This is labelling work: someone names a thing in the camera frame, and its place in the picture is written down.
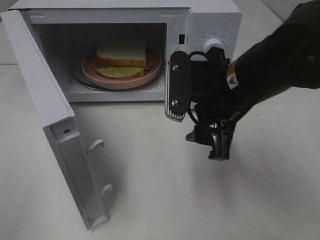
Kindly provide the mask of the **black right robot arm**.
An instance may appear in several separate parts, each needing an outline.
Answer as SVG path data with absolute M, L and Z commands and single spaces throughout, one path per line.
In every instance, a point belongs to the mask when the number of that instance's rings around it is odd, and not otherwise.
M 236 60 L 216 49 L 191 62 L 195 103 L 188 115 L 194 128 L 189 142 L 211 146 L 209 159 L 227 160 L 237 122 L 251 108 L 291 87 L 320 87 L 320 3 L 299 4 L 269 36 Z

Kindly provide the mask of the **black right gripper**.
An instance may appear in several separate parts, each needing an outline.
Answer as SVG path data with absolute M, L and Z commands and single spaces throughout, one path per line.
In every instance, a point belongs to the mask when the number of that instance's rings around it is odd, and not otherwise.
M 210 57 L 210 89 L 211 97 L 203 97 L 195 103 L 196 116 L 188 110 L 188 115 L 194 122 L 194 130 L 187 134 L 185 139 L 189 142 L 211 145 L 210 160 L 228 160 L 230 158 L 231 144 L 236 123 L 231 120 L 234 107 L 228 97 L 227 67 L 231 63 L 225 56 L 225 50 L 212 47 L 203 52 Z

